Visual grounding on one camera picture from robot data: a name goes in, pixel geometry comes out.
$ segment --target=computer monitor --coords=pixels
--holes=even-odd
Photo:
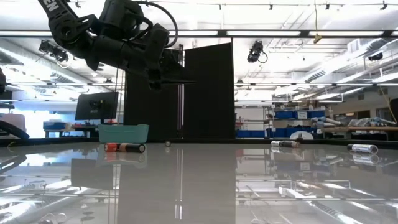
[[[114,119],[116,118],[118,99],[118,92],[82,94],[77,101],[75,120],[100,119],[103,124],[104,119]]]

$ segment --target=reflective table surface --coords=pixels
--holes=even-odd
[[[95,143],[0,152],[1,223],[398,223],[398,151]]]

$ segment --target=robotic arm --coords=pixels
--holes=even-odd
[[[106,0],[99,19],[95,15],[78,17],[66,0],[39,0],[49,18],[56,43],[71,54],[86,60],[92,70],[100,62],[149,79],[151,88],[161,84],[191,83],[185,69],[173,58],[177,38],[169,42],[169,32],[144,17],[140,4],[158,7],[177,23],[162,6],[153,2]],[[148,27],[140,30],[145,22]]]

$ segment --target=teal basket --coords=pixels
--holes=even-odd
[[[98,125],[100,143],[132,143],[147,142],[149,125]]]

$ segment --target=black cable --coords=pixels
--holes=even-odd
[[[148,18],[146,17],[142,17],[141,18],[143,22],[145,22],[146,24],[148,24],[148,27],[146,29],[144,29],[142,32],[140,32],[137,36],[135,36],[135,39],[141,38],[143,37],[145,34],[147,34],[152,27],[154,26],[154,24],[152,23],[152,21],[150,21]]]
[[[267,63],[268,62],[268,55],[264,51],[262,53],[266,55],[266,57],[267,57],[266,61],[265,62],[261,62],[260,60],[257,60],[257,61],[260,62],[260,63]]]
[[[137,4],[144,4],[144,5],[146,5],[146,6],[148,6],[148,5],[154,6],[154,7],[158,8],[158,9],[162,10],[164,13],[166,13],[166,15],[168,15],[168,16],[170,17],[170,19],[172,20],[172,22],[173,22],[173,26],[174,26],[174,29],[175,29],[175,36],[174,36],[174,40],[173,40],[171,43],[167,44],[167,45],[165,46],[165,48],[167,48],[167,47],[172,47],[175,43],[177,43],[177,39],[178,39],[178,25],[177,25],[177,22],[175,21],[174,17],[171,15],[171,13],[168,12],[168,10],[166,10],[166,9],[163,8],[162,6],[160,6],[160,5],[156,4],[156,3],[153,3],[153,2],[147,2],[147,1],[146,1],[146,2],[144,2],[144,1],[135,1],[135,2],[136,2]]]
[[[37,59],[37,60],[35,61],[35,63],[38,62],[40,59],[44,58],[44,56],[46,56],[47,54],[48,54],[48,53],[45,53],[45,54],[43,54],[42,56],[40,56],[39,59]]]

